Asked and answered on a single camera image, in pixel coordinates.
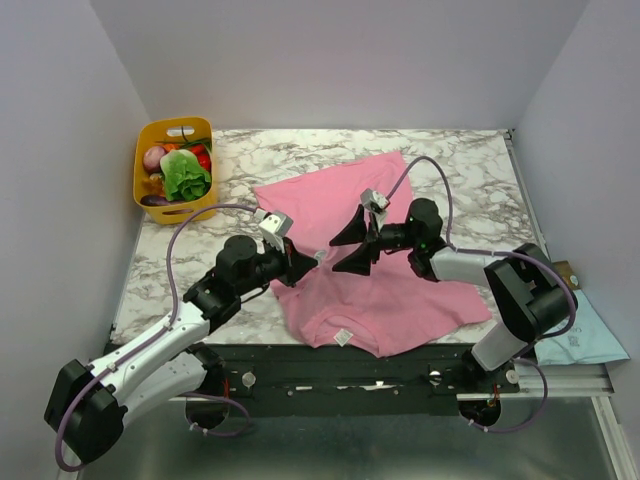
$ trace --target clothing tag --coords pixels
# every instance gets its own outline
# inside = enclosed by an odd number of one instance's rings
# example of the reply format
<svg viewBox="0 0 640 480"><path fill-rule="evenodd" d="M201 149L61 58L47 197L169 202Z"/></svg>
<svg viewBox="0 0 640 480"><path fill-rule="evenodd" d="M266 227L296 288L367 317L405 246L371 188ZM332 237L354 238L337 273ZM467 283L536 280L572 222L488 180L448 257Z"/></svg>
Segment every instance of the clothing tag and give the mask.
<svg viewBox="0 0 640 480"><path fill-rule="evenodd" d="M336 333L333 339L338 343L338 345L344 347L349 340L351 340L351 337L353 337L353 333L342 328L338 333Z"/></svg>

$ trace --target yellow basket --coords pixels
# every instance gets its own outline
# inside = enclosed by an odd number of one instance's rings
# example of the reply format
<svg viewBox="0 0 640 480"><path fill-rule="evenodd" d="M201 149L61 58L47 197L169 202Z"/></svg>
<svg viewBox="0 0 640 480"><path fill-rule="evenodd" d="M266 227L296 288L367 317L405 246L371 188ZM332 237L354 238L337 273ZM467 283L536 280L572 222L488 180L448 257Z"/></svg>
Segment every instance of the yellow basket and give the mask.
<svg viewBox="0 0 640 480"><path fill-rule="evenodd" d="M184 202L178 205L166 205L161 207L150 207L142 205L140 199L152 192L147 190L143 180L149 177L145 171L142 159L145 152L155 146L162 145L162 142L185 143L192 142L201 138L211 140L211 188L198 200L192 202ZM211 133L211 124L204 118L200 117L180 117L169 118L166 120L158 120L150 123L142 129L138 137L138 145L136 146L136 158L133 166L133 198L151 218L161 225L169 225L172 223L182 223L196 210L213 205L218 200L218 169L215 151L213 149L213 135ZM206 220L215 215L215 210L210 210L198 215L194 220Z"/></svg>

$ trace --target marble countertop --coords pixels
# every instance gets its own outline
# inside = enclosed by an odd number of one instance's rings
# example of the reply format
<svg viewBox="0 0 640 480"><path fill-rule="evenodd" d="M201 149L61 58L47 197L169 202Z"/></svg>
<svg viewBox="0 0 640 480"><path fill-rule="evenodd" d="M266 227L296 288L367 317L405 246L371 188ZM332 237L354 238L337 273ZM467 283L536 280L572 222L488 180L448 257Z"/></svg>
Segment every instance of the marble countertop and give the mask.
<svg viewBox="0 0 640 480"><path fill-rule="evenodd" d="M214 132L220 201L255 205L255 185L264 185L383 152L401 151L407 163L418 155L435 158L453 190L452 239L469 248L513 249L533 241L533 231L504 139L496 131L451 130L223 130ZM419 163L409 179L414 196L435 200L447 212L438 172ZM220 210L188 225L174 247L174 275L182 294L215 263L231 235L256 238L250 215ZM171 309L165 270L167 243L175 227L143 220L140 238L111 340L126 343ZM491 293L479 288L493 318L467 325L436 340L476 342L499 319ZM269 290L214 332L215 343L298 343L286 330L282 309Z"/></svg>

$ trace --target lettuce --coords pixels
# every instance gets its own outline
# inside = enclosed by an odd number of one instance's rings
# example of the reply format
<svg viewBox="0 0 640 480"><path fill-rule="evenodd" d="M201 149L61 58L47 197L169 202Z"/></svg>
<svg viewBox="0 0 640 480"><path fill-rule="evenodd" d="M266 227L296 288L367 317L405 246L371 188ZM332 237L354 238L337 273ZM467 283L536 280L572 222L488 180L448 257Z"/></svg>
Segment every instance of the lettuce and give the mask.
<svg viewBox="0 0 640 480"><path fill-rule="evenodd" d="M211 188L211 174L189 150L172 150L160 160L167 200L188 202L202 197Z"/></svg>

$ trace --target onion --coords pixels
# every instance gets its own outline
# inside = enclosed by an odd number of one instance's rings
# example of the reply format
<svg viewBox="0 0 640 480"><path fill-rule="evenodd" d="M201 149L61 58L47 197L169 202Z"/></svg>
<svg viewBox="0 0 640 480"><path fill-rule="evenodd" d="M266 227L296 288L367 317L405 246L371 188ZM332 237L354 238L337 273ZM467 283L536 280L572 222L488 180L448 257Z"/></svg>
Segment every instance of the onion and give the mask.
<svg viewBox="0 0 640 480"><path fill-rule="evenodd" d="M147 173L156 173L160 171L160 159L164 157L165 153L167 152L165 152L164 148L159 145L151 147L146 151L142 158L142 166Z"/></svg>

